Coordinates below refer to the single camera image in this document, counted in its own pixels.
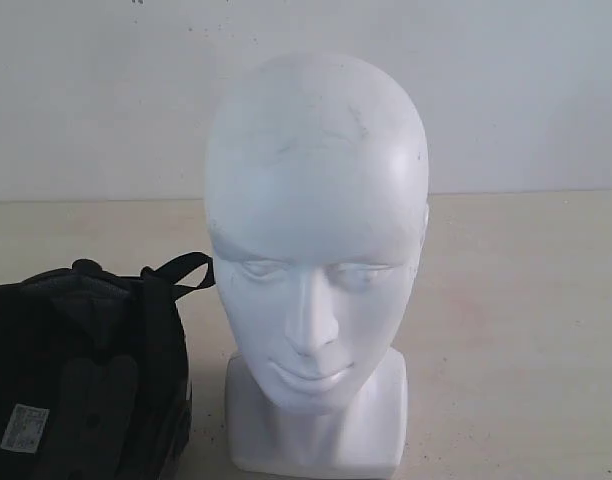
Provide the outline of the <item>black helmet with tinted visor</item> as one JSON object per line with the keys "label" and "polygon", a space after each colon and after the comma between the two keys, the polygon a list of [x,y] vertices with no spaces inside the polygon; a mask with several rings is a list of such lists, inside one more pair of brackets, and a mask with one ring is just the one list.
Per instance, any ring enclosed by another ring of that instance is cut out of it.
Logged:
{"label": "black helmet with tinted visor", "polygon": [[79,259],[0,284],[0,479],[172,479],[192,383],[177,301],[210,256],[136,276]]}

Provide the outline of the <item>white mannequin head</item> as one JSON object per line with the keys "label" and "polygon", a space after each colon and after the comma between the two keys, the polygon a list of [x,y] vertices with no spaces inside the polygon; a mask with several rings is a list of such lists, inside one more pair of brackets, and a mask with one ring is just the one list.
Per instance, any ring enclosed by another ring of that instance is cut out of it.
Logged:
{"label": "white mannequin head", "polygon": [[428,188],[420,116],[364,60],[281,55],[225,96],[205,209],[236,343],[225,422],[238,468],[392,477],[408,416],[393,341],[420,265]]}

